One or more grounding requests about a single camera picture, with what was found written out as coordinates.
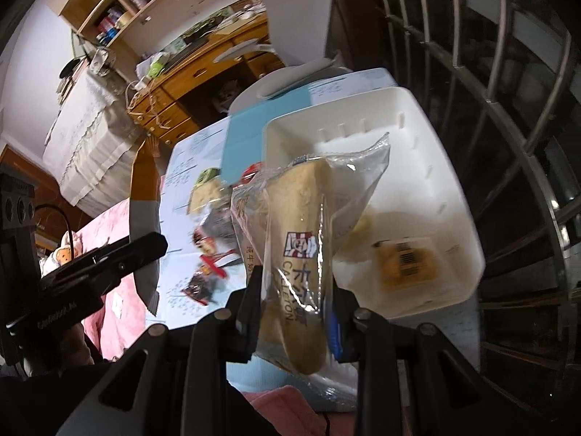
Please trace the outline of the red white candy wrapper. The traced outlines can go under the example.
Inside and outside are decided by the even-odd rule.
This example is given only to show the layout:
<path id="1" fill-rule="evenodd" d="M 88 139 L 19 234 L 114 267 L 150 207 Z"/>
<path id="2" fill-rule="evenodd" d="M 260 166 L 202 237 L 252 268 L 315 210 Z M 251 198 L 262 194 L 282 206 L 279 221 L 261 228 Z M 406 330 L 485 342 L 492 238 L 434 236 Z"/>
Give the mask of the red white candy wrapper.
<path id="1" fill-rule="evenodd" d="M 241 261 L 237 240 L 233 233 L 226 235 L 209 233 L 205 232 L 201 226 L 197 226 L 193 232 L 193 243 L 201 253 L 201 271 L 207 276 L 215 275 L 219 279 L 225 279 L 226 267 Z"/>

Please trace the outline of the orange biscuit snack bag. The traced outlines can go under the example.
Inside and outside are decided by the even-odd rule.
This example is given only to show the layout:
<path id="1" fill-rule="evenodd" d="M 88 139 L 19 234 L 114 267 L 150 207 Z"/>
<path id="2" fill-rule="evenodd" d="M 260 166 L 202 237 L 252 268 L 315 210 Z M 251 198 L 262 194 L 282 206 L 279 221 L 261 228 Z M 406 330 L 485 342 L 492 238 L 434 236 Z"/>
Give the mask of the orange biscuit snack bag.
<path id="1" fill-rule="evenodd" d="M 382 291 L 443 286 L 447 279 L 443 258 L 427 237 L 380 240 L 371 249 Z"/>

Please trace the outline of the large triangular bread package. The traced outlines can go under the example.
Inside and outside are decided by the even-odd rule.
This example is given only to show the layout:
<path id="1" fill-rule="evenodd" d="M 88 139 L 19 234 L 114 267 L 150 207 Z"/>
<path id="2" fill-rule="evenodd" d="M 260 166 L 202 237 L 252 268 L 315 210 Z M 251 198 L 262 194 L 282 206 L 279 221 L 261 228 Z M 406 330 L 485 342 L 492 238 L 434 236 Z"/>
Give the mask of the large triangular bread package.
<path id="1" fill-rule="evenodd" d="M 328 354 L 326 297 L 334 255 L 353 231 L 390 161 L 383 135 L 354 153 L 306 154 L 234 189 L 231 215 L 263 267 L 263 335 L 285 366 L 311 375 Z"/>

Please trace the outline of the clear pastry snack bag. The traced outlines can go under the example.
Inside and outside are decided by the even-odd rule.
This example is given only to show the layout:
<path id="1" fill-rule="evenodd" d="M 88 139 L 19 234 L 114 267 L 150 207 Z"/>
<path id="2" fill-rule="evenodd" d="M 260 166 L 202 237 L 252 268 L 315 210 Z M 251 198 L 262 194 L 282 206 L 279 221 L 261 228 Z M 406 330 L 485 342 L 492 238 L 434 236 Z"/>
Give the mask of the clear pastry snack bag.
<path id="1" fill-rule="evenodd" d="M 220 179 L 213 178 L 197 184 L 190 195 L 188 215 L 195 215 L 206 206 L 220 205 L 227 198 L 227 188 Z"/>

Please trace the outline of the small red snack packet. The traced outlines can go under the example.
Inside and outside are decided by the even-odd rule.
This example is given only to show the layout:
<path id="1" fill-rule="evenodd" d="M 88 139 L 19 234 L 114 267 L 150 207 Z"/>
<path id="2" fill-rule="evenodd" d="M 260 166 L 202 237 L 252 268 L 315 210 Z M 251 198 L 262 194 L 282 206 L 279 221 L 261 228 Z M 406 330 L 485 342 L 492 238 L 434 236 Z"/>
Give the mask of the small red snack packet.
<path id="1" fill-rule="evenodd" d="M 262 167 L 263 167 L 262 161 L 258 161 L 249 165 L 248 168 L 246 168 L 245 171 L 242 172 L 240 178 L 238 179 L 237 182 L 235 182 L 234 186 L 238 187 L 249 183 L 253 179 L 253 177 L 260 172 Z"/>

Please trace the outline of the clear nut cluster packet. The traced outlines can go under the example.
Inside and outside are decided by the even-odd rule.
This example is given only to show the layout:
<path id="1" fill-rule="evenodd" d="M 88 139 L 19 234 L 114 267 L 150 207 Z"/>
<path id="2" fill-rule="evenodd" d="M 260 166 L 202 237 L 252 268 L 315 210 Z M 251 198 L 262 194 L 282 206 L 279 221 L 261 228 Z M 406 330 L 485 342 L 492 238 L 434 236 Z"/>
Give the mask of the clear nut cluster packet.
<path id="1" fill-rule="evenodd" d="M 212 302 L 217 280 L 218 278 L 213 274 L 205 275 L 200 271 L 195 272 L 182 292 L 197 303 L 208 306 Z"/>

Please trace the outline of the green pineapple cake packet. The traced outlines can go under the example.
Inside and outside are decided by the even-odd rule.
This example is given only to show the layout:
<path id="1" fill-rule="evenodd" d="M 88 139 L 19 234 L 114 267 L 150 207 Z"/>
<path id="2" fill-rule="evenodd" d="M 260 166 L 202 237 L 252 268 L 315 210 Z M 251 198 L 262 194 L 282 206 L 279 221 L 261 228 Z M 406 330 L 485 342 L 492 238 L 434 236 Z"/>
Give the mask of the green pineapple cake packet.
<path id="1" fill-rule="evenodd" d="M 209 167 L 204 169 L 198 176 L 194 187 L 198 188 L 210 181 L 212 181 L 214 178 L 219 177 L 220 176 L 220 168 L 217 167 Z"/>

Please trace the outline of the patterned blue white tablecloth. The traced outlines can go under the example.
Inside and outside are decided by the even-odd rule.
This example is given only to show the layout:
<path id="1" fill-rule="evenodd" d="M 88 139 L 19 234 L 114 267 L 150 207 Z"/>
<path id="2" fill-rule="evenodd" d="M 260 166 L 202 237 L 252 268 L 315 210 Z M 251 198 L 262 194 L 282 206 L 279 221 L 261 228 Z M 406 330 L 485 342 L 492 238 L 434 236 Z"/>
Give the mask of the patterned blue white tablecloth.
<path id="1" fill-rule="evenodd" d="M 260 333 L 238 390 L 292 384 L 352 408 L 338 290 L 387 320 L 469 299 L 480 239 L 446 151 L 387 71 L 347 73 L 256 104 L 179 142 L 162 191 L 159 320 L 197 323 L 260 279 Z"/>

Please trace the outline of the white plastic storage bin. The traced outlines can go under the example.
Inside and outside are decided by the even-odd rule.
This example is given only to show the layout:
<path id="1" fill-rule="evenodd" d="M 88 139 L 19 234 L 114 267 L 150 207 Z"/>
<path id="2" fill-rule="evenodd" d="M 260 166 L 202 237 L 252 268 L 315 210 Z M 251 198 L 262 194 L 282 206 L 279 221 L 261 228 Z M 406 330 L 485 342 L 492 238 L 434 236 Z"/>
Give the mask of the white plastic storage bin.
<path id="1" fill-rule="evenodd" d="M 386 319 L 461 303 L 478 288 L 484 253 L 453 166 L 409 90 L 372 90 L 279 116 L 264 128 L 263 161 L 276 168 L 304 154 L 356 153 L 383 135 L 389 137 L 390 162 L 362 225 L 334 259 L 338 286 Z M 375 249 L 379 241 L 429 250 L 435 279 L 387 289 Z"/>

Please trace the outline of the wooden desk with drawers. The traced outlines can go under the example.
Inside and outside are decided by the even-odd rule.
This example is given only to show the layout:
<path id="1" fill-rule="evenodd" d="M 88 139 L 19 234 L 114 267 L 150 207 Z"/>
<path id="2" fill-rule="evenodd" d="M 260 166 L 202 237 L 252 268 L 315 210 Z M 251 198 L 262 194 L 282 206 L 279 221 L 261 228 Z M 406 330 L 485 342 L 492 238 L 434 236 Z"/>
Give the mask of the wooden desk with drawers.
<path id="1" fill-rule="evenodd" d="M 213 96 L 225 82 L 238 80 L 244 91 L 283 66 L 268 52 L 250 52 L 217 62 L 220 54 L 250 40 L 270 41 L 266 15 L 212 33 L 207 43 L 136 93 L 127 108 L 129 116 L 170 148 L 222 119 L 227 114 L 217 112 Z"/>

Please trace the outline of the cat under desk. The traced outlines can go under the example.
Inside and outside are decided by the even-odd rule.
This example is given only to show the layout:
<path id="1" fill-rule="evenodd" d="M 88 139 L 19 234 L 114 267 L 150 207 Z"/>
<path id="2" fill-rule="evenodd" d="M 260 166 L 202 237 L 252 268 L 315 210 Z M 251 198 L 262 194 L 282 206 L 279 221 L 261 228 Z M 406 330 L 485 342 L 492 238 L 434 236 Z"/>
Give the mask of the cat under desk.
<path id="1" fill-rule="evenodd" d="M 241 92 L 238 80 L 225 82 L 213 96 L 213 105 L 217 112 L 228 114 L 231 104 Z"/>

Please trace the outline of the steel window guard bars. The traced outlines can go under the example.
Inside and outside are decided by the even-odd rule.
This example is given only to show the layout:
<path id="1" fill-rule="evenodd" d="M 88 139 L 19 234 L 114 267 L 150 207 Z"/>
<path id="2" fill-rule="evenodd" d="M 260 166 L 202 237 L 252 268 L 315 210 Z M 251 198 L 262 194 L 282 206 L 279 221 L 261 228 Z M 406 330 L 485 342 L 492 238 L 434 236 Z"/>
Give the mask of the steel window guard bars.
<path id="1" fill-rule="evenodd" d="M 374 0 L 484 251 L 480 372 L 521 405 L 580 393 L 580 33 L 565 1 Z"/>

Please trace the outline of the grey office chair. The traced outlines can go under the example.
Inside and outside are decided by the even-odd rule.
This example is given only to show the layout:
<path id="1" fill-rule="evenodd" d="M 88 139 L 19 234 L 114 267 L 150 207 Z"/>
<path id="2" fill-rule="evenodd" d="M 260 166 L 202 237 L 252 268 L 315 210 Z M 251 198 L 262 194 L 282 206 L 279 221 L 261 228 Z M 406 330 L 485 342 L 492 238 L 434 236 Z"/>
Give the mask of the grey office chair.
<path id="1" fill-rule="evenodd" d="M 272 53 L 284 67 L 260 78 L 229 107 L 234 114 L 264 100 L 318 80 L 346 74 L 343 54 L 332 41 L 334 0 L 263 0 L 268 18 L 268 43 L 245 40 L 220 53 L 224 62 L 250 52 Z"/>

